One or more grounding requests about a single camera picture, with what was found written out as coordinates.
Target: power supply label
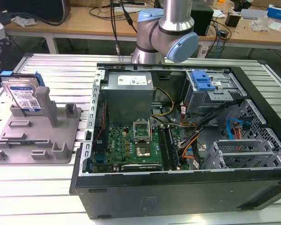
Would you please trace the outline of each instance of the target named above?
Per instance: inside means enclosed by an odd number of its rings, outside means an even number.
[[[118,85],[147,85],[146,76],[118,76]]]
[[[40,105],[35,97],[32,96],[33,90],[31,87],[10,87],[14,99],[21,109],[34,111],[40,109]]]

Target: desk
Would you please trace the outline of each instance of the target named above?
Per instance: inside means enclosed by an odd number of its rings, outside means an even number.
[[[15,72],[38,71],[58,107],[75,102],[82,108],[74,153],[63,165],[1,165],[0,225],[167,225],[167,224],[281,224],[281,199],[260,211],[223,212],[163,217],[89,220],[78,196],[70,196],[77,148],[84,139],[91,89],[98,62],[129,62],[129,57],[34,54],[24,57]],[[267,65],[256,60],[189,59],[189,65],[238,66],[281,117],[281,80]],[[10,116],[10,99],[0,89],[0,131]]]
[[[219,4],[215,1],[214,7],[227,13],[234,4],[226,1]],[[137,13],[131,14],[133,20],[137,20]],[[246,48],[281,49],[281,33],[275,30],[271,32],[253,32],[250,30],[251,21],[240,20],[238,27],[231,28],[233,32],[226,46]],[[90,16],[87,7],[72,7],[70,16],[66,22],[59,27],[49,26],[37,22],[36,26],[20,27],[15,23],[6,26],[9,35],[44,37],[46,38],[50,53],[58,53],[55,38],[79,38],[79,39],[101,39],[114,40],[111,22]],[[117,21],[118,39],[123,41],[136,41],[136,33],[125,20]],[[204,58],[208,47],[215,39],[215,30],[210,28],[207,36],[200,37],[201,49],[199,58]]]

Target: metal slotted table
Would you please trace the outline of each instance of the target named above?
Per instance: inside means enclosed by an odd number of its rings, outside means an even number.
[[[84,138],[91,89],[98,62],[130,62],[130,57],[34,54],[24,57],[15,72],[39,72],[58,106],[74,102],[82,109],[72,160],[66,165],[1,165],[0,224],[281,224],[281,200],[261,211],[180,216],[90,220],[69,186],[75,152]],[[189,59],[189,65],[239,66],[281,117],[281,79],[255,60]],[[0,131],[8,120],[11,100],[0,89]]]

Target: hard disk drive label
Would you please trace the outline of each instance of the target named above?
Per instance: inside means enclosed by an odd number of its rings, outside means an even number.
[[[31,87],[10,87],[17,104],[22,109],[40,109],[40,105],[35,97],[32,96]]]

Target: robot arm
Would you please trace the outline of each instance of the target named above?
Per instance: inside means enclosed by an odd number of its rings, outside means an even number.
[[[191,9],[192,0],[165,0],[163,10],[140,11],[132,63],[164,63],[165,56],[173,62],[188,59],[199,44]]]

